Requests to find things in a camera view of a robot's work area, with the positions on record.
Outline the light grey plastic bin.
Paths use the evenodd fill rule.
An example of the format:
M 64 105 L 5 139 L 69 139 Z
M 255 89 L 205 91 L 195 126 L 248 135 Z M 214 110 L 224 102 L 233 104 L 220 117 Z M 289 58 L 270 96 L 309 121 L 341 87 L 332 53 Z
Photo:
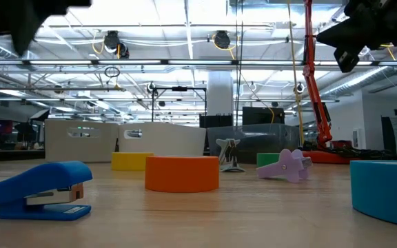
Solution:
M 45 121 L 45 160 L 108 163 L 115 151 L 119 126 L 47 119 Z

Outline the orange tape roll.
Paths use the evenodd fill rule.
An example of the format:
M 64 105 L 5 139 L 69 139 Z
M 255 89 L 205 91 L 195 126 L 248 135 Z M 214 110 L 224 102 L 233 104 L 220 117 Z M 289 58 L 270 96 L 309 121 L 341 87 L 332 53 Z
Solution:
M 199 193 L 219 188 L 215 156 L 148 156 L 145 188 L 155 192 Z

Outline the black background box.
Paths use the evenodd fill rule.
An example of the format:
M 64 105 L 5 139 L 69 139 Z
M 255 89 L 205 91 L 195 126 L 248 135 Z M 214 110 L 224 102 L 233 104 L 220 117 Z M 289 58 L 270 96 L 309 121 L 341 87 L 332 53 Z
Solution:
M 229 115 L 200 115 L 199 127 L 200 128 L 213 128 L 213 127 L 227 127 L 233 126 L 234 117 Z

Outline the black metal stand frame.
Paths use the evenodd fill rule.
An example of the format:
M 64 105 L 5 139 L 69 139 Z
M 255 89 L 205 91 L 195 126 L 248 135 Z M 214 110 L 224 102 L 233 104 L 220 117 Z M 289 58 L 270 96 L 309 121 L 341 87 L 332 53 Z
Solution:
M 154 121 L 154 103 L 162 96 L 167 90 L 172 92 L 186 92 L 188 90 L 193 91 L 199 98 L 204 102 L 204 115 L 207 115 L 207 89 L 204 87 L 188 87 L 188 86 L 172 86 L 172 87 L 154 87 L 151 93 L 151 121 Z M 204 96 L 201 96 L 198 91 L 203 90 Z

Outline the red desk lamp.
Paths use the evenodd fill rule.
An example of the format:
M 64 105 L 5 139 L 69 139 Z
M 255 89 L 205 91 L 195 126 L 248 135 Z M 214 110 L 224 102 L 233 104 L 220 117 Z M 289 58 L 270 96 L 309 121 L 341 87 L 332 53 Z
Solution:
M 312 110 L 314 112 L 315 124 L 318 130 L 316 144 L 305 141 L 303 143 L 303 154 L 312 159 L 313 163 L 324 164 L 349 164 L 351 158 L 341 156 L 339 152 L 327 148 L 327 142 L 332 140 L 328 111 L 321 101 L 315 73 L 315 36 L 312 26 L 312 0 L 303 0 L 305 6 L 305 44 L 303 54 L 303 76 L 307 85 Z

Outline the blue mini stapler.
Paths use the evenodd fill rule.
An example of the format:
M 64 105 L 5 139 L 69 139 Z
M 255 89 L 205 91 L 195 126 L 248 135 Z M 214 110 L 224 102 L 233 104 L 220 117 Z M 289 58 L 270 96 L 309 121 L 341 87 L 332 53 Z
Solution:
M 92 180 L 81 161 L 45 163 L 0 181 L 0 219 L 77 220 L 91 212 L 75 205 L 84 197 L 83 184 Z

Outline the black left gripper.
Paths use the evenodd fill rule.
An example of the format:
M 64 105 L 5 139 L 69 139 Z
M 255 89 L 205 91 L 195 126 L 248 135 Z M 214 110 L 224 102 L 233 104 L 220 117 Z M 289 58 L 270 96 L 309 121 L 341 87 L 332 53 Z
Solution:
M 91 0 L 0 0 L 0 34 L 11 34 L 14 51 L 23 56 L 49 16 L 90 6 Z

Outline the white plastic bin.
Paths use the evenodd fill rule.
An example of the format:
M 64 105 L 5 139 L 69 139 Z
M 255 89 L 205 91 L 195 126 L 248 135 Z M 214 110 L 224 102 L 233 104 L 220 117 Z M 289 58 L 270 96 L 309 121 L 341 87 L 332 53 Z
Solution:
M 206 129 L 170 123 L 130 123 L 119 126 L 120 152 L 157 156 L 202 156 Z

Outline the dark translucent plastic bin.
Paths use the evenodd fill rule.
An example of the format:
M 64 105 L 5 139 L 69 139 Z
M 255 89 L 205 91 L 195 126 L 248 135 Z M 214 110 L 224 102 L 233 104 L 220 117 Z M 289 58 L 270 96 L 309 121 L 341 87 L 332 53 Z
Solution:
M 239 126 L 208 128 L 207 139 L 210 148 L 210 155 L 218 156 L 220 154 L 221 148 L 216 144 L 216 139 L 233 138 L 240 140 L 240 138 L 250 135 L 253 136 L 264 135 L 264 134 L 284 135 L 285 133 L 290 133 L 292 136 L 299 137 L 299 129 L 297 127 L 289 126 L 285 124 L 268 123 L 268 124 L 258 124 L 258 125 L 239 125 Z

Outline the black background screen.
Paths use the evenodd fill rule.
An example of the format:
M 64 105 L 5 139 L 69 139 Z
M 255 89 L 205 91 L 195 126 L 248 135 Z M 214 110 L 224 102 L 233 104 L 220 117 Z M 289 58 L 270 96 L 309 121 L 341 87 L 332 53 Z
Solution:
M 283 108 L 243 107 L 242 123 L 244 125 L 285 123 Z

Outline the green tape roll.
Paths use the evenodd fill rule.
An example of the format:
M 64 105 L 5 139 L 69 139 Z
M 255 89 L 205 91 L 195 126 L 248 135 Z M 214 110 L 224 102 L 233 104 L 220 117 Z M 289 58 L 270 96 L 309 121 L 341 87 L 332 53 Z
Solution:
M 258 153 L 256 155 L 256 166 L 263 167 L 272 163 L 278 162 L 279 153 Z

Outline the blue tape roll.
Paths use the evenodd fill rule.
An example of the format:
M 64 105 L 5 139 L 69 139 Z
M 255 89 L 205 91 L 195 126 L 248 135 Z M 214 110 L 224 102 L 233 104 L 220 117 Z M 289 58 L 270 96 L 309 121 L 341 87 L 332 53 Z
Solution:
M 397 224 L 397 161 L 351 161 L 352 207 Z

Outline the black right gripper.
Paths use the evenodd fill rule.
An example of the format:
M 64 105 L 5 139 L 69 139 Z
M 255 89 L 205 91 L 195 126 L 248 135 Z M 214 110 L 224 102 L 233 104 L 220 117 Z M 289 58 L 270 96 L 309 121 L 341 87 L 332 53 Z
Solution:
M 319 43 L 335 47 L 335 60 L 341 72 L 351 72 L 359 57 L 340 46 L 397 45 L 397 0 L 349 0 L 345 6 L 349 18 L 320 32 Z

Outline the purple staple remover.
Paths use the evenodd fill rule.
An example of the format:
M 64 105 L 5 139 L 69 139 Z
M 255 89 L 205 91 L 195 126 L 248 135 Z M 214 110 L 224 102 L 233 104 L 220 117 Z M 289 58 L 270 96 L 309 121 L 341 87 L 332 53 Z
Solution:
M 308 168 L 313 165 L 310 157 L 304 157 L 303 152 L 295 149 L 291 152 L 283 149 L 278 156 L 278 161 L 256 169 L 258 178 L 286 177 L 288 182 L 298 183 L 309 178 Z

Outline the yellow tape roll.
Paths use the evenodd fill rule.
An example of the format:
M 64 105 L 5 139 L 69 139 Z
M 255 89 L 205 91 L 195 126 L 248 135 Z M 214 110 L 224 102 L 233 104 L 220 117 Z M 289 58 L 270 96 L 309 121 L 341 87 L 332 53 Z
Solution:
M 146 158 L 153 155 L 147 152 L 113 152 L 111 168 L 115 171 L 144 171 Z

